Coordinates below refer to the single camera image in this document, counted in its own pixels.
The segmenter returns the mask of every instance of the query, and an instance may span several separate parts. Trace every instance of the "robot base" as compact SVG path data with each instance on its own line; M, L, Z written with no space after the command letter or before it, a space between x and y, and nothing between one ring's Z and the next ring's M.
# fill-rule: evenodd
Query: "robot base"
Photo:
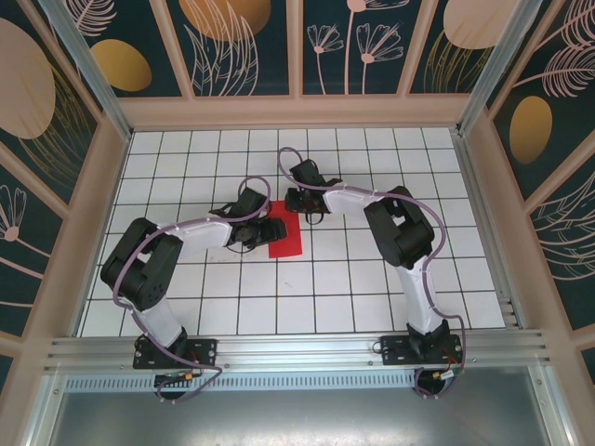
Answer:
M164 355L144 335L134 343L135 353L132 368L135 370L180 370L190 367L172 360ZM217 358L216 339L187 339L180 356L188 361L196 361L203 365L215 365Z
M419 364L448 364L448 355L457 362L463 360L461 340L457 334L444 336L440 342L425 357L420 357L410 345L411 336L408 334L400 336L380 337L380 350L383 365L419 365Z

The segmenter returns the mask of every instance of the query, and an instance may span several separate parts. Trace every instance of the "floral wallpaper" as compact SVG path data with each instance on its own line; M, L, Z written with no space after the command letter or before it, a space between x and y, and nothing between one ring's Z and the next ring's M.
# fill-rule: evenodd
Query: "floral wallpaper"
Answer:
M525 199L595 130L594 80L595 0L569 0L494 118Z
M529 24L529 30L524 35L524 38L522 39L521 44L517 48L516 53L510 60L509 65L506 68L506 70L500 76L500 80L498 81L496 87L494 88L494 91L492 91L490 98L487 100L486 105L487 105L488 109L492 108L492 104L496 100L497 96L500 94L500 90L502 89L502 86L509 79L510 72L514 69L515 65L519 61L519 58L521 57L523 51L525 50L527 44L529 43L529 40L531 39L531 37L533 37L533 33L535 32L537 26L539 26L539 23L543 19L543 16L546 13L546 11L548 10L550 5L551 5L551 0L543 0L541 2L541 6L539 7L537 14L535 15L535 18Z
M181 96L148 0L64 0L63 4L118 98ZM35 5L47 21L37 0Z
M411 93L470 93L518 0L439 0Z
M0 60L0 143L69 203L97 121L16 0L0 5Z
M595 324L595 155L531 219L571 326Z
M418 12L416 0L305 0L304 94L396 93Z
M285 0L167 0L197 97L289 94Z
M0 332L22 335L61 224L0 166Z

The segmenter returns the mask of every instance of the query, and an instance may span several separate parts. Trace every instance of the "aluminum frame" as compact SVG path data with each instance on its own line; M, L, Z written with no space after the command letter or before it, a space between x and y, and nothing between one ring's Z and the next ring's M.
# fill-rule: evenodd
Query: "aluminum frame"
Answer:
M466 333L468 367L531 366L549 362L538 330L467 330ZM386 369L372 349L382 335L395 333L219 336L217 365L224 367L225 373ZM54 339L43 365L46 374L146 373L132 368L134 341L134 337ZM421 365L391 367L416 369Z
M477 219L477 229L481 234L485 258L495 282L498 301L502 309L507 327L517 325L526 328L527 323L522 312L518 294L510 277L510 272L503 256L502 243L498 238L496 224L492 218L482 182L478 179L472 151L464 137L458 133L453 135L456 158L461 167L461 173L469 194L469 201Z
M529 375L551 444L577 446L575 428L566 411L566 404L558 387L553 367L543 365L529 367Z
M506 72L509 64L514 59L514 55L521 46L522 39L537 16L542 1L522 0L512 13L509 23L483 67L482 73L473 87L473 91L471 91L467 105L461 113L458 128L461 129L463 135L471 130L496 88L500 77Z
M65 3L55 0L38 0L38 3L122 139L130 139L132 125L128 122L118 98L103 76L83 35L76 29Z

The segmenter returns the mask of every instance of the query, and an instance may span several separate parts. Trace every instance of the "purple cable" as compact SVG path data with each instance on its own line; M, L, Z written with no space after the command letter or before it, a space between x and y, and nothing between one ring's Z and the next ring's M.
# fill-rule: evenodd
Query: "purple cable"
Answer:
M460 367L461 367L461 370L465 370L465 359L467 358L467 337L465 334L465 323L463 322L463 318L460 317L458 314L444 314L439 309L437 309L436 304L434 303L434 300L431 298L430 288L428 286L428 274L427 274L428 266L430 265L430 262L434 259L434 257L436 257L438 255L438 253L440 253L440 251L444 247L444 244L446 243L446 226L444 225L444 223L442 222L442 220L440 219L438 214L436 214L427 204L424 204L421 201L416 200L415 198L411 198L406 195L401 195L399 193L376 192L376 191L366 190L366 189L362 189L362 188L356 188L353 186L339 186L339 185L337 185L337 186L325 187L325 186L311 186L309 184L301 183L301 182L295 180L283 168L283 165L281 164L281 154L284 151L289 151L289 152L296 154L297 157L299 158L300 162L302 162L304 160L303 160L301 154L291 147L283 147L282 149L279 149L279 152L277 153L277 164L279 166L279 169L283 173L283 175L289 181L291 181L296 186L299 186L302 189L320 190L320 191L325 191L325 192L330 191L330 190L352 190L354 192L360 192L360 193L371 193L373 196L377 196L377 197L387 197L387 198L392 198L394 200L403 200L405 202L413 203L413 204L421 207L422 209L427 211L432 216L432 218L434 218L436 220L436 222L438 223L438 227L440 228L440 233L442 234L442 238L440 239L440 243L438 244L438 247L435 250L433 250L431 252L431 254L428 256L428 258L424 261L423 270L421 271L424 292L426 293L426 298L428 299L430 308L438 316L440 316L441 318L444 318L444 319L457 319L460 322L460 324L461 324L461 344L462 344L461 347L463 348L463 356L461 358ZM423 371L424 371L423 367L416 370L416 375L415 375L415 380L414 380L414 383L415 383L414 391L420 397L426 398L427 396L432 396L432 395L424 388L421 388L418 384L419 376L421 375L421 373ZM456 382L456 379L446 390L443 390L443 392L441 392L442 395L446 395L448 392L450 392L451 389L453 388L455 382Z
M155 238L159 237L160 235L162 235L162 234L164 234L164 233L166 233L168 231L171 231L171 230L178 230L178 229L181 229L181 228L185 228L187 226L192 226L192 225L195 225L195 224L198 224L198 223L204 223L204 222L207 222L207 221L221 221L221 222L224 222L224 223L237 223L237 222L240 222L240 221L249 220L250 218L253 218L255 216L259 216L262 211L264 211L264 210L267 209L267 207L269 206L269 202L271 201L271 185L263 177L246 177L240 183L240 187L238 188L238 195L240 194L240 192L242 190L242 186L244 184L246 184L250 179L259 179L267 187L267 197L266 197L266 200L265 200L264 204L257 211L253 212L252 214L250 214L248 216L241 216L241 217L238 217L238 218L219 218L219 217L214 217L214 218L210 218L210 217L196 218L194 220L183 221L181 223L177 223L175 225L170 225L170 226L167 226L167 227L160 228L160 229L156 230L155 232L153 232L152 234L150 234L146 239L144 239L139 244L139 246L137 246L137 249L135 249L133 251L133 253L130 255L130 257L125 262L124 266L122 267L122 271L120 271L120 274L118 275L118 278L116 279L115 284L113 285L113 290L112 290L112 300L113 300L113 303L116 306L120 307L120 308L124 308L124 309L127 309L127 310L129 310L129 311L132 312L132 319L134 320L134 322L139 326L140 330L144 333L144 335L157 348L159 348L159 350L161 350L161 352L163 354L165 354L166 356L168 356L172 360L175 360L175 361L180 362L182 364L188 365L188 366L190 366L193 369L214 370L214 371L217 372L216 374L214 374L213 376L211 376L209 379L207 379L198 388L196 388L192 392L189 392L189 393L184 394L183 396L181 396L180 398L175 399L175 400L166 400L161 395L162 388L165 385L169 384L169 382L171 382L171 381L169 381L169 382L165 381L164 383L161 384L161 386L159 386L157 388L157 396L160 398L161 402L168 402L170 404L176 404L176 402L183 402L183 401L189 400L190 398L192 398L193 396L195 396L196 394L198 394L201 390L203 390L205 387L207 387L209 384L211 384L215 379L217 379L223 373L223 369L221 369L220 367L214 366L214 365L197 364L195 362L185 360L185 359L183 359L183 358L181 358L181 357L173 354L172 352L170 352L166 347L162 346L157 341L157 339L155 339L154 336L152 336L152 334L149 333L149 331L147 330L147 327L145 327L144 323L142 323L142 321L137 317L137 315L133 311L132 305L128 305L128 304L122 302L119 299L118 293L120 291L120 286L122 286L122 281L124 280L124 277L126 276L126 274L128 273L128 270L132 266L132 263L139 256L140 252L152 240L154 240Z

